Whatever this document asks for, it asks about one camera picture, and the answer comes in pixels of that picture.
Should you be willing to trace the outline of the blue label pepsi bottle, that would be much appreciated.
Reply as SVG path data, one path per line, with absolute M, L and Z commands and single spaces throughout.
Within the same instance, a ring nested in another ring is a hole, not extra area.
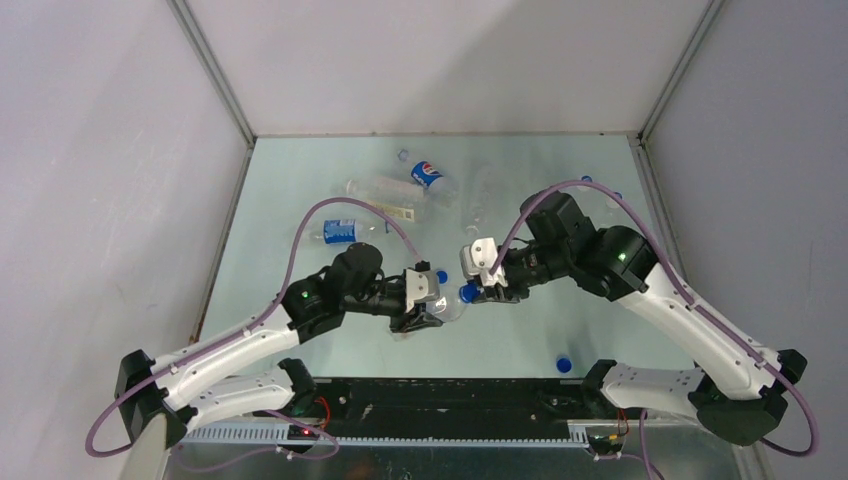
M 449 323 L 457 321 L 465 313 L 467 304 L 461 299 L 459 293 L 449 290 L 442 293 L 439 298 L 426 303 L 426 311 L 441 322 Z

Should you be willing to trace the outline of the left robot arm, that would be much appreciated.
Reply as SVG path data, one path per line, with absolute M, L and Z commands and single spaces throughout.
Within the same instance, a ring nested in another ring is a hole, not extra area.
M 304 416 L 316 403 L 303 362 L 284 359 L 263 374 L 239 370 L 341 326 L 348 313 L 384 316 L 394 333 L 439 325 L 428 313 L 448 276 L 426 261 L 387 276 L 374 246 L 354 243 L 318 272 L 285 288 L 281 301 L 225 332 L 157 358 L 137 350 L 120 363 L 115 397 L 125 430 L 136 440 L 157 415 L 165 445 L 228 417 L 285 409 Z

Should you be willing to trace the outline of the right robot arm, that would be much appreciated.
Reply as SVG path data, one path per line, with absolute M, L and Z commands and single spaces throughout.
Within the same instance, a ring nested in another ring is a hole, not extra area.
M 532 235 L 524 247 L 481 238 L 461 249 L 462 300 L 516 304 L 535 286 L 569 278 L 649 321 L 694 363 L 657 370 L 600 360 L 583 381 L 588 414 L 668 412 L 739 446 L 762 441 L 779 426 L 787 393 L 807 365 L 801 353 L 754 341 L 665 268 L 645 236 L 623 225 L 596 228 L 572 196 L 534 195 L 521 210 Z

